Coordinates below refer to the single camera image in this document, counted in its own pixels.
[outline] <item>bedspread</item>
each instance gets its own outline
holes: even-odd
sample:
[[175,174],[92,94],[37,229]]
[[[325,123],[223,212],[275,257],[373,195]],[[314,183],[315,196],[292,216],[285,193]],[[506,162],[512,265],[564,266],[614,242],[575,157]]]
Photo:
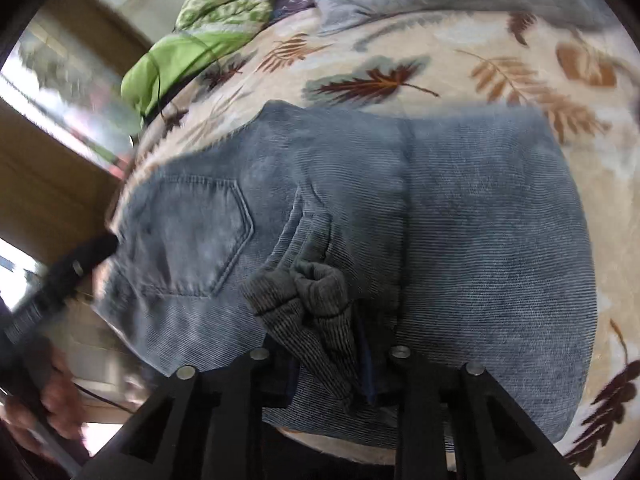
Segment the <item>bedspread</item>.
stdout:
[[584,478],[612,478],[640,438],[640,54],[632,41],[622,26],[580,35],[527,13],[416,12],[324,37],[320,21],[315,9],[291,16],[191,82],[146,131],[114,227],[154,168],[212,145],[268,100],[411,118],[473,102],[542,108],[580,193],[598,291],[586,387],[557,446]]

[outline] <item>brown leaf print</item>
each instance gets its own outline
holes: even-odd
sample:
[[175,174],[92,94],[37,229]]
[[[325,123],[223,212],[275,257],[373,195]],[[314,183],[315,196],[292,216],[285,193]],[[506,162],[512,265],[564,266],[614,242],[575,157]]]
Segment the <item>brown leaf print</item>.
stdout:
[[589,86],[615,88],[616,71],[613,65],[598,56],[587,44],[558,43],[558,63],[569,81],[583,81]]
[[184,110],[176,110],[174,113],[167,117],[162,116],[164,121],[165,135],[173,130],[176,126],[180,128],[182,124],[182,118],[189,112],[188,108]]
[[361,101],[363,104],[380,102],[393,95],[401,86],[415,88],[421,92],[440,97],[436,92],[427,88],[408,83],[419,69],[417,64],[399,64],[395,68],[383,73],[379,68],[366,71],[367,78],[353,77],[343,81],[335,81],[322,85],[315,92],[319,94],[335,94],[336,103],[346,101]]
[[612,319],[609,321],[625,353],[625,368],[616,375],[593,399],[592,406],[599,404],[596,410],[585,418],[581,426],[585,430],[574,440],[575,447],[564,458],[573,467],[588,467],[595,456],[598,443],[607,445],[615,424],[621,424],[625,418],[624,403],[637,394],[636,386],[631,382],[640,376],[640,360],[629,362],[625,339],[620,327]]
[[537,22],[535,15],[530,12],[510,12],[507,20],[507,30],[513,34],[513,37],[522,46],[528,47],[529,44],[524,39],[523,33],[533,24]]
[[216,88],[222,86],[236,74],[241,74],[244,66],[253,59],[254,55],[255,51],[248,56],[234,54],[230,59],[226,60],[222,67],[218,62],[210,65],[200,75],[200,89],[194,94],[191,102],[203,101]]
[[214,102],[209,115],[200,123],[200,127],[193,128],[190,133],[184,137],[182,140],[183,146],[180,149],[184,151],[188,150],[191,146],[199,142],[202,137],[215,129],[222,122],[226,111],[228,111],[235,102],[248,95],[248,92],[240,93],[243,88],[244,87],[241,86],[231,95],[225,98],[221,96],[218,101]]
[[600,121],[589,107],[575,103],[570,97],[559,94],[538,79],[538,72],[519,58],[485,59],[465,50],[457,52],[480,60],[469,77],[478,81],[476,92],[486,92],[487,102],[504,98],[509,106],[538,106],[545,113],[561,144],[564,144],[568,132],[574,136],[594,135],[610,129],[610,124]]
[[306,59],[306,56],[309,54],[318,52],[329,46],[321,45],[310,47],[306,44],[306,38],[308,38],[308,34],[299,32],[287,41],[277,41],[276,43],[279,43],[279,46],[269,51],[262,63],[258,66],[258,70],[275,72],[284,66],[291,66],[297,60]]

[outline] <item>pocket stitching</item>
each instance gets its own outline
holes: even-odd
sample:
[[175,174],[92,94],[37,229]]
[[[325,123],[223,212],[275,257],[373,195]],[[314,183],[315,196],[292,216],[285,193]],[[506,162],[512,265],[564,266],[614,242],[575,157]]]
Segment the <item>pocket stitching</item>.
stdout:
[[240,256],[242,249],[254,234],[254,222],[251,218],[251,215],[249,214],[249,209],[244,200],[244,196],[242,195],[242,191],[238,186],[238,182],[235,180],[213,178],[194,174],[163,175],[159,180],[162,183],[168,184],[201,184],[212,189],[216,189],[219,187],[228,189],[232,193],[236,201],[236,205],[238,206],[238,211],[240,212],[240,216],[242,219],[243,229],[242,231],[239,231],[238,241],[229,251],[229,256],[226,259],[225,265],[223,266],[219,277],[210,287],[205,288],[204,290],[196,291],[184,290],[180,286],[176,286],[175,288],[165,288],[157,285],[140,284],[140,289],[142,292],[149,291],[157,294],[181,296],[184,298],[208,298],[211,295],[215,295],[218,293],[223,283],[228,278],[233,265]]

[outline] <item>back pocket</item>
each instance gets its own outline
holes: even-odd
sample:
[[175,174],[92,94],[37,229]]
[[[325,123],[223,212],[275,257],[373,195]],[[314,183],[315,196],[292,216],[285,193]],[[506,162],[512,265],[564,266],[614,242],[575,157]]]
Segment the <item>back pocket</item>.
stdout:
[[123,229],[129,275],[144,290],[212,296],[254,232],[238,184],[165,175],[143,184]]

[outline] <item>leaf pattern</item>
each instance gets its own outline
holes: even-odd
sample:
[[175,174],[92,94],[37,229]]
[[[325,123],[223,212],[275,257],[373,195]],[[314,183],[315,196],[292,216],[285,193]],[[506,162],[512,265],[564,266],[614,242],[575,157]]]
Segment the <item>leaf pattern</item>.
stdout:
[[304,93],[310,100],[322,100],[329,104],[351,102],[361,106],[380,103],[403,86],[440,97],[433,90],[409,83],[427,65],[428,60],[421,58],[394,62],[388,57],[375,57],[351,74],[308,82]]
[[589,45],[558,43],[556,57],[569,81],[580,80],[589,86],[616,87],[616,71],[613,64],[603,59]]
[[240,86],[229,96],[225,96],[222,94],[218,101],[216,101],[210,110],[210,113],[206,120],[203,123],[200,123],[199,127],[193,128],[188,135],[181,140],[183,143],[183,147],[186,149],[190,146],[196,145],[203,136],[207,135],[209,128],[215,128],[220,126],[220,124],[225,120],[225,113],[228,112],[229,108],[232,107],[233,104],[237,103],[240,99],[243,99],[251,92],[243,92],[240,93],[243,89],[243,86]]
[[575,447],[564,458],[573,467],[588,467],[595,456],[598,443],[607,445],[615,424],[621,424],[625,418],[624,403],[637,394],[636,386],[631,382],[640,376],[640,360],[629,362],[628,350],[620,327],[609,321],[625,353],[625,368],[616,375],[593,399],[592,406],[599,404],[596,410],[583,420],[581,426],[586,429],[574,440]]
[[235,54],[228,58],[220,67],[218,62],[212,63],[200,76],[200,89],[195,93],[191,102],[196,103],[206,99],[211,92],[229,81],[236,74],[242,73],[242,68],[255,56],[254,50],[248,56]]
[[593,110],[559,94],[538,78],[538,71],[517,57],[485,59],[465,50],[462,54],[479,60],[469,77],[475,79],[476,92],[485,92],[487,102],[505,98],[508,105],[534,104],[542,108],[558,141],[564,144],[566,134],[606,133],[610,124],[598,119]]
[[162,116],[162,120],[164,121],[164,134],[166,135],[171,130],[173,130],[176,126],[180,128],[182,124],[182,118],[189,112],[188,108],[184,110],[176,110],[174,113],[170,114],[167,117]]
[[258,66],[258,70],[273,73],[282,67],[291,66],[297,60],[306,59],[309,54],[329,46],[328,44],[315,47],[308,46],[306,38],[308,38],[308,34],[299,32],[287,41],[277,41],[276,43],[279,45],[269,51]]
[[376,40],[377,38],[382,38],[383,36],[391,34],[392,32],[402,31],[408,28],[415,27],[415,25],[424,27],[425,25],[431,25],[432,23],[440,23],[448,14],[448,12],[430,12],[425,16],[414,16],[412,18],[407,18],[405,20],[391,23],[390,25],[386,25],[385,27],[380,28],[380,30],[377,30],[376,32],[358,40],[353,44],[353,49],[356,52],[366,52],[369,43]]
[[510,12],[507,20],[507,30],[513,34],[513,37],[522,46],[528,47],[529,44],[524,39],[523,33],[533,24],[537,22],[535,15],[530,12]]

